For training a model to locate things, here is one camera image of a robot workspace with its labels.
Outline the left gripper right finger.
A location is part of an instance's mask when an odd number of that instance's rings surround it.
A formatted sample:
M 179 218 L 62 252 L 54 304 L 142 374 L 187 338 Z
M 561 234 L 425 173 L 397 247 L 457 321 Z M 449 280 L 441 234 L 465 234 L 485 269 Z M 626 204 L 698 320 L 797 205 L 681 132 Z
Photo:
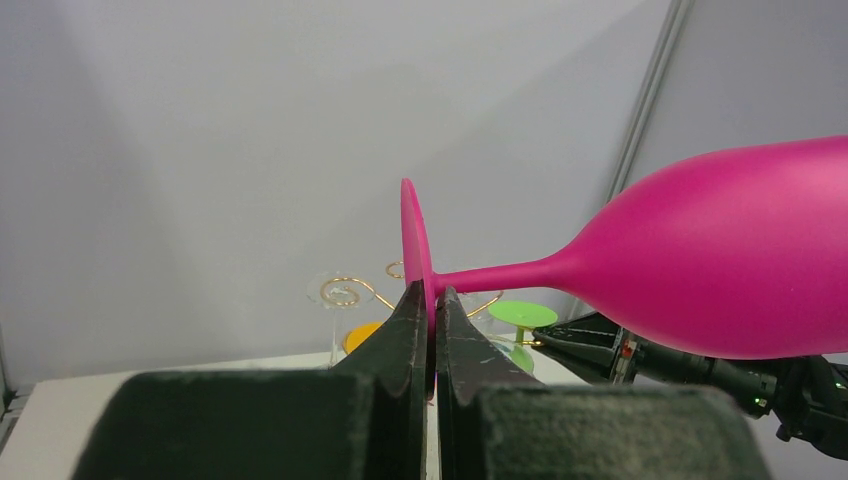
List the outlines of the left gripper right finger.
M 435 317 L 445 479 L 766 479 L 730 398 L 703 387 L 546 385 L 470 323 L 454 290 Z

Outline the pink plastic goblet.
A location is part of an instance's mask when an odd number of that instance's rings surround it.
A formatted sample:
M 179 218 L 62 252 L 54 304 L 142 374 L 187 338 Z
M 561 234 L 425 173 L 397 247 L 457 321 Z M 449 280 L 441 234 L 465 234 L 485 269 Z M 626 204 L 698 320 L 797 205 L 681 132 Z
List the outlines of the pink plastic goblet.
M 701 154 L 632 184 L 545 258 L 437 273 L 415 186 L 400 186 L 407 282 L 439 295 L 568 293 L 690 354 L 768 360 L 847 349 L 847 139 Z

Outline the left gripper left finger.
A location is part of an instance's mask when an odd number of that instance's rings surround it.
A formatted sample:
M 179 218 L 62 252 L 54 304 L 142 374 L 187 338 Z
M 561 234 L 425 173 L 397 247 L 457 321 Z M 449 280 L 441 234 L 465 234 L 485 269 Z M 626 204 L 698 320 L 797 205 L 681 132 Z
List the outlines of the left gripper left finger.
M 136 374 L 108 401 L 76 479 L 421 479 L 425 291 L 329 369 Z

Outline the green plastic goblet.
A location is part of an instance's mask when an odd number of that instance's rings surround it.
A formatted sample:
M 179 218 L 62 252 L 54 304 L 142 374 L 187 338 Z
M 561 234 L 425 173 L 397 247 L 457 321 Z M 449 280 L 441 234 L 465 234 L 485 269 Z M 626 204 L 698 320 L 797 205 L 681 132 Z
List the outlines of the green plastic goblet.
M 529 347 L 534 344 L 534 341 L 526 339 L 525 334 L 537 328 L 553 325 L 558 320 L 558 314 L 551 308 L 537 303 L 501 300 L 490 305 L 488 313 L 494 320 L 513 326 L 515 335 L 506 338 L 489 334 L 487 338 L 516 366 L 532 374 L 535 362 Z

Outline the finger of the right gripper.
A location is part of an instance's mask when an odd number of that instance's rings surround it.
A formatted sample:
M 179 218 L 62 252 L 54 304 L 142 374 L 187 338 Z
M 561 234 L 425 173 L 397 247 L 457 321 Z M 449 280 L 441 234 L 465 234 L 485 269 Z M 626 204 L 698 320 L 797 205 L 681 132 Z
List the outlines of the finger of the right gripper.
M 598 341 L 546 339 L 543 354 L 590 384 L 611 384 L 618 343 L 610 337 Z
M 545 346 L 564 351 L 612 351 L 619 346 L 622 328 L 599 312 L 536 328 L 533 337 Z

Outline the clear tall flute glass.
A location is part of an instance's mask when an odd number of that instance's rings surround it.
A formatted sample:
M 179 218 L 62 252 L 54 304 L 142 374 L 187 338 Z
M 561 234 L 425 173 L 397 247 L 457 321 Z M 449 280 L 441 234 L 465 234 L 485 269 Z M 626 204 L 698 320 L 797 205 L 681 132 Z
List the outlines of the clear tall flute glass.
M 330 369 L 344 356 L 342 341 L 349 331 L 356 309 L 371 302 L 376 296 L 376 290 L 349 272 L 325 271 L 309 281 L 306 295 L 323 310 L 331 327 L 329 357 L 325 365 Z

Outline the orange plastic goblet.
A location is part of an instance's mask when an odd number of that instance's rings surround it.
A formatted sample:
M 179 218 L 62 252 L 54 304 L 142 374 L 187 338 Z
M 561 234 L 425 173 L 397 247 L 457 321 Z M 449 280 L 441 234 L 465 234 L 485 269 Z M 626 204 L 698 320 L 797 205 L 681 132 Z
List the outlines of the orange plastic goblet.
M 382 322 L 371 322 L 353 328 L 343 338 L 342 349 L 350 354 L 369 339 L 381 326 Z

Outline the gold wire wine glass rack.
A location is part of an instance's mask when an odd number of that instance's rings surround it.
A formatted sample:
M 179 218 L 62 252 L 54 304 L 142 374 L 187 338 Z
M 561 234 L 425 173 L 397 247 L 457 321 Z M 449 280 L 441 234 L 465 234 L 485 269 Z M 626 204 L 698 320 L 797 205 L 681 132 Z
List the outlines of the gold wire wine glass rack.
M 503 295 L 503 291 L 498 291 L 492 298 L 479 303 L 474 309 L 468 312 L 469 318 L 472 321 L 483 323 L 483 333 L 488 338 L 502 343 L 521 346 L 540 345 L 540 341 L 530 340 L 528 337 L 529 333 L 534 330 L 533 326 L 515 322 L 520 320 L 518 314 L 539 313 L 542 320 L 549 317 L 552 318 L 549 324 L 552 324 L 557 319 L 556 314 L 547 307 L 537 304 L 518 301 L 504 302 L 502 301 Z M 357 308 L 361 304 L 372 300 L 378 301 L 390 311 L 396 308 L 396 305 L 381 295 L 371 283 L 351 275 L 343 275 L 342 273 L 325 275 L 318 278 L 316 280 L 316 288 L 311 293 L 311 298 L 315 302 L 322 304 L 325 308 L 333 310 Z M 491 333 L 488 328 L 495 320 L 512 325 L 516 329 L 514 337 L 503 337 Z M 363 324 L 341 336 L 339 330 L 340 324 L 336 322 L 333 330 L 333 341 L 337 342 L 346 353 L 350 353 L 375 332 L 382 323 L 383 320 Z

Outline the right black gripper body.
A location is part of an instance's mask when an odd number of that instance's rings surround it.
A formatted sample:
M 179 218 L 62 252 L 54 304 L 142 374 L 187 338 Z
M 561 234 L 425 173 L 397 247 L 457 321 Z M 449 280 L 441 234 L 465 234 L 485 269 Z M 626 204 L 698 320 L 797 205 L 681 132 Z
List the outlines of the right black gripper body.
M 615 383 L 642 376 L 668 385 L 716 388 L 755 419 L 771 412 L 782 368 L 780 360 L 727 360 L 693 355 L 638 340 L 630 334 L 618 335 L 612 351 Z

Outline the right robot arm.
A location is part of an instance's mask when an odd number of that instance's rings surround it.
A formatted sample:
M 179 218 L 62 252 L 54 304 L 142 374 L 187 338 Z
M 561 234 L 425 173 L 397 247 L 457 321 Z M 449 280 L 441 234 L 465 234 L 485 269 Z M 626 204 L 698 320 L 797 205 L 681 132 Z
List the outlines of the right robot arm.
M 847 458 L 847 367 L 822 356 L 694 355 L 638 338 L 600 313 L 537 328 L 532 347 L 590 384 L 625 384 L 641 375 L 716 388 L 752 418 L 775 414 L 778 439 L 799 439 L 829 457 Z

